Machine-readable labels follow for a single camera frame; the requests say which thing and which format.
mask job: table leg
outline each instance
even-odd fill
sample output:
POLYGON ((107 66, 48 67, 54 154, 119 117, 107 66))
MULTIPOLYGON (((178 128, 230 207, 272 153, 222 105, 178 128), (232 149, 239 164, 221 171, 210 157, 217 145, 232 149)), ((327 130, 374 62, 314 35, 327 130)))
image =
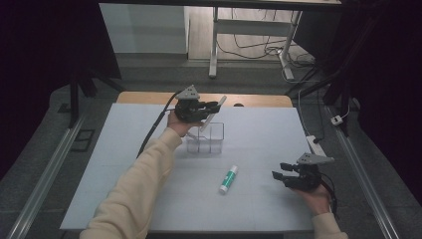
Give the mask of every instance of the table leg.
POLYGON ((302 12, 296 12, 296 14, 294 13, 295 16, 293 17, 291 29, 290 29, 288 37, 286 39, 285 47, 284 47, 283 51, 279 54, 279 58, 280 58, 280 61, 282 63, 282 66, 283 66, 283 71, 284 71, 284 74, 286 76, 286 80, 288 80, 288 81, 292 81, 292 80, 295 79, 295 77, 293 76, 291 67, 289 65, 287 55, 288 55, 288 52, 289 52, 289 48, 292 44, 293 37, 295 36, 295 32, 296 32, 296 29, 298 27, 299 19, 301 18, 301 14, 302 14, 302 12))
POLYGON ((212 47, 210 59, 209 78, 214 79, 217 77, 217 29, 218 29, 218 7, 214 7, 214 19, 212 30, 212 47))

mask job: green and white tube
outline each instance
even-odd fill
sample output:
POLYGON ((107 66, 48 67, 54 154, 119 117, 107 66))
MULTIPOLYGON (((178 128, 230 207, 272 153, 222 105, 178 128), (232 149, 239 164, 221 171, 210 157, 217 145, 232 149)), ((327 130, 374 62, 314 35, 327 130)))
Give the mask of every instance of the green and white tube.
POLYGON ((236 177, 237 171, 238 171, 238 166, 236 166, 236 165, 233 165, 230 168, 230 171, 227 172, 226 177, 224 178, 223 182, 221 183, 220 193, 222 193, 222 194, 227 193, 227 191, 230 188, 230 185, 232 184, 233 180, 236 177))

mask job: hand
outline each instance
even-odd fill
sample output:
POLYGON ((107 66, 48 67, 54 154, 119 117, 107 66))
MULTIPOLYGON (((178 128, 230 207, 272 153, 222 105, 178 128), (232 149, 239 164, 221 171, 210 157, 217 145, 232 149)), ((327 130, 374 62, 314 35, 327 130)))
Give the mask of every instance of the hand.
POLYGON ((304 199, 315 216, 329 212, 329 192, 322 185, 313 191, 301 191, 298 189, 292 189, 292 191, 304 199))
POLYGON ((174 111, 170 111, 170 114, 168 114, 168 120, 167 120, 167 126, 171 127, 173 130, 179 134, 180 137, 184 137, 187 132, 194 126, 202 126, 203 122, 184 122, 181 121, 174 111))

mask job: human arm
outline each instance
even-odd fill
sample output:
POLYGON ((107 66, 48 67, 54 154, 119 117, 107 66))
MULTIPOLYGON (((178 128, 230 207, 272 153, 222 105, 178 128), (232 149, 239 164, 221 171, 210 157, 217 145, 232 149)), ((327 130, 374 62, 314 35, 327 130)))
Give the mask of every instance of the human arm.
POLYGON ((170 112, 167 128, 152 139, 120 177, 80 238, 145 238, 155 199, 173 167, 174 149, 198 123, 184 123, 170 112))
POLYGON ((329 210, 329 193, 320 185, 313 191, 306 192, 293 189, 300 195, 314 215, 313 225, 316 239, 347 239, 341 232, 334 215, 329 210))

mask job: metal rail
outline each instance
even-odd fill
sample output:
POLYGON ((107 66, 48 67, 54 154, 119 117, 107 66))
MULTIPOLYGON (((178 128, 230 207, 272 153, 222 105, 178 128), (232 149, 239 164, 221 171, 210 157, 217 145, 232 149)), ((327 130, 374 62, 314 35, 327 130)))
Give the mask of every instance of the metal rail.
POLYGON ((75 137, 78 134, 83 122, 85 121, 88 109, 91 106, 91 101, 87 105, 87 109, 82 113, 79 119, 76 121, 73 128, 68 128, 65 131, 59 145, 53 153, 49 163, 44 169, 43 174, 37 182, 34 190, 28 198, 24 208, 19 214, 18 219, 15 221, 12 229, 7 236, 7 239, 23 239, 26 237, 38 211, 40 210, 44 199, 46 198, 60 168, 62 167, 63 161, 68 154, 75 137))
MULTIPOLYGON (((331 112, 328 107, 325 107, 325 112, 330 119, 335 117, 335 115, 331 112)), ((399 239, 400 236, 393 224, 393 221, 391 220, 390 215, 385 209, 385 205, 382 202, 381 198, 379 198, 378 194, 376 193, 375 187, 373 186, 372 181, 366 173, 366 170, 359 156, 357 155, 353 144, 351 143, 348 137, 344 136, 340 128, 337 127, 335 129, 335 132, 348 158, 354 175, 356 176, 357 181, 359 182, 360 187, 362 188, 363 194, 365 195, 369 206, 374 212, 375 218, 378 221, 379 227, 382 233, 384 234, 384 237, 387 239, 399 239)))

